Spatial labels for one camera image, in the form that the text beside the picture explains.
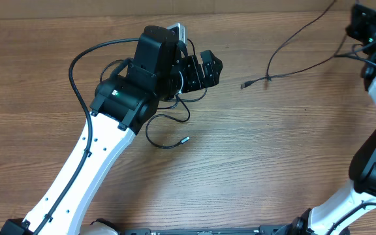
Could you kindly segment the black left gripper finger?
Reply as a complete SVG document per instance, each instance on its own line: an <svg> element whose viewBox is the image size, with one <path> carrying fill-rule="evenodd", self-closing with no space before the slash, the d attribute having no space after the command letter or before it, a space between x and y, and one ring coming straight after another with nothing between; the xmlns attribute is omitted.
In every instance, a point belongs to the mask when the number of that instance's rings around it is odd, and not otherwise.
<svg viewBox="0 0 376 235"><path fill-rule="evenodd" d="M212 75L211 66L212 63L197 63L197 78L201 88L208 88L210 86L210 76Z"/></svg>
<svg viewBox="0 0 376 235"><path fill-rule="evenodd" d="M223 70L223 62L218 59L210 50L200 53L203 63L211 62L210 87L219 83L220 74Z"/></svg>

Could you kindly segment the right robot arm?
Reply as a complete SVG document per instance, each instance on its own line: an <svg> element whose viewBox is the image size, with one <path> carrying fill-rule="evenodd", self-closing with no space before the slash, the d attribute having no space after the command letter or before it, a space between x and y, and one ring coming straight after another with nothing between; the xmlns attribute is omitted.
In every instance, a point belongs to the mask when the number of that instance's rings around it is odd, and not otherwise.
<svg viewBox="0 0 376 235"><path fill-rule="evenodd" d="M359 3L351 10L347 35L362 43L359 57L356 50L342 58L364 63L361 77L364 88L376 108L376 10ZM348 234L348 227L361 216L376 209L376 129L354 154L349 166L348 182L320 206L308 209L278 234Z"/></svg>

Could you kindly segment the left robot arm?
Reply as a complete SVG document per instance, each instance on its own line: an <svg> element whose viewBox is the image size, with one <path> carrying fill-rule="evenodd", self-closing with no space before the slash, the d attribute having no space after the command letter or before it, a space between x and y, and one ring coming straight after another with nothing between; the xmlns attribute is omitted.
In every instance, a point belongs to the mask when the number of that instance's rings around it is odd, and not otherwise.
<svg viewBox="0 0 376 235"><path fill-rule="evenodd" d="M211 51L187 53L180 24L149 25L135 38L133 57L113 63L99 82L86 124L69 158L39 203L24 217L8 219L2 234L118 234L104 219L85 225L84 216L121 153L156 115L161 101L216 86L223 63Z"/></svg>

